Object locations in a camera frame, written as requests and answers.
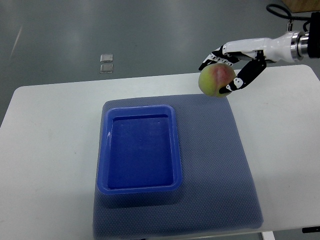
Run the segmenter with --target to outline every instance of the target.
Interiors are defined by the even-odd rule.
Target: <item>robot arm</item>
[[[248,86],[267,66],[283,60],[288,63],[301,61],[304,57],[320,58],[320,12],[314,12],[310,19],[310,31],[287,31],[276,39],[254,38],[227,42],[213,51],[203,61],[204,67],[222,63],[232,66],[240,60],[249,61],[227,86],[219,90],[220,94],[231,93]]]

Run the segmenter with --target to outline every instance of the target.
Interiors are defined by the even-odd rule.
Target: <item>gray floor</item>
[[[280,37],[287,21],[268,13],[269,3],[282,5],[280,0],[0,0],[0,124],[21,86],[194,73],[226,42]],[[295,22],[293,29],[302,31],[302,24]],[[105,53],[113,54],[114,72],[100,74]],[[299,64],[319,78],[319,63]],[[319,237],[301,229],[275,232],[277,240]]]

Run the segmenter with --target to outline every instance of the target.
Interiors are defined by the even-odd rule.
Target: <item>cardboard box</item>
[[[292,13],[320,11],[320,0],[282,0]]]

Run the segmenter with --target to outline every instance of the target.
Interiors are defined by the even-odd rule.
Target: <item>blue plastic tray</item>
[[[175,110],[112,108],[104,116],[97,187],[105,195],[176,190],[182,182]]]

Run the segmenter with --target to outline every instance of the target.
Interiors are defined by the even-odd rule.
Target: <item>gray mat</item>
[[[116,107],[171,105],[176,113],[183,182],[161,204],[110,207],[95,188],[96,239],[142,239],[208,231],[257,229],[263,217],[227,98],[203,94],[144,97],[106,102]],[[123,201],[121,196],[112,201]]]

